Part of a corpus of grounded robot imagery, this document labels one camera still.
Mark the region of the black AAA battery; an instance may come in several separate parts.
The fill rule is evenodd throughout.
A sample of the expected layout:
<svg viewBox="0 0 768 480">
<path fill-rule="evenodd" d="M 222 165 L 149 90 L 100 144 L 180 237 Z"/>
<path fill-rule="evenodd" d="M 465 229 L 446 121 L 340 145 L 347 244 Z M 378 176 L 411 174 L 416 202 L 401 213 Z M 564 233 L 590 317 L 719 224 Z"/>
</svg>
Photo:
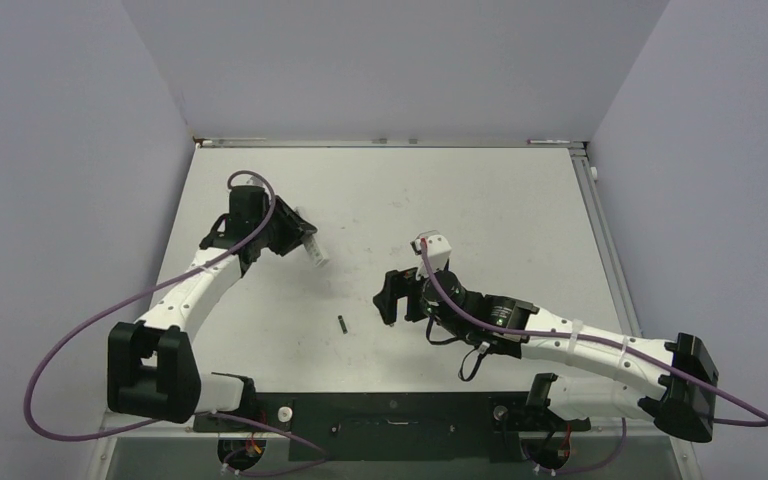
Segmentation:
<svg viewBox="0 0 768 480">
<path fill-rule="evenodd" d="M 341 331 L 343 334 L 348 334 L 348 328 L 345 323 L 344 317 L 342 315 L 338 315 L 338 323 L 340 325 Z"/>
</svg>

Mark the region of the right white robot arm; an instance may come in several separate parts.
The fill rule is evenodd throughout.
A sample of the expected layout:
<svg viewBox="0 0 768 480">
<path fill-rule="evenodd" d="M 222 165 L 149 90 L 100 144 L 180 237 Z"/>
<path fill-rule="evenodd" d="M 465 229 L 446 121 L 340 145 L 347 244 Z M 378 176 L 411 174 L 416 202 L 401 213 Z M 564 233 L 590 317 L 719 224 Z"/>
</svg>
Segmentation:
<svg viewBox="0 0 768 480">
<path fill-rule="evenodd" d="M 557 362 L 587 372 L 585 379 L 536 376 L 525 401 L 539 428 L 591 417 L 649 420 L 660 431 L 697 443 L 713 438 L 719 373 L 704 342 L 681 333 L 674 340 L 625 336 L 560 317 L 531 302 L 463 287 L 450 271 L 433 278 L 417 269 L 386 273 L 373 304 L 392 325 L 406 299 L 409 322 L 427 320 L 481 358 Z"/>
</svg>

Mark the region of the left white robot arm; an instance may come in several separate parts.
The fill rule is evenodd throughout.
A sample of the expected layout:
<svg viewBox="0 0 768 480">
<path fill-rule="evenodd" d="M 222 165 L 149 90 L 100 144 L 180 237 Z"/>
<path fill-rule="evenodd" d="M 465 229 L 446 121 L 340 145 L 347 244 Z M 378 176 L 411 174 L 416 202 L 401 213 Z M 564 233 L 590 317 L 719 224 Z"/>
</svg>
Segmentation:
<svg viewBox="0 0 768 480">
<path fill-rule="evenodd" d="M 200 241 L 188 278 L 132 323 L 119 322 L 107 347 L 107 405 L 138 417 L 183 423 L 218 412 L 234 430 L 256 421 L 251 378 L 199 369 L 192 342 L 224 294 L 262 251 L 285 256 L 317 227 L 261 186 L 237 186 L 229 207 Z"/>
</svg>

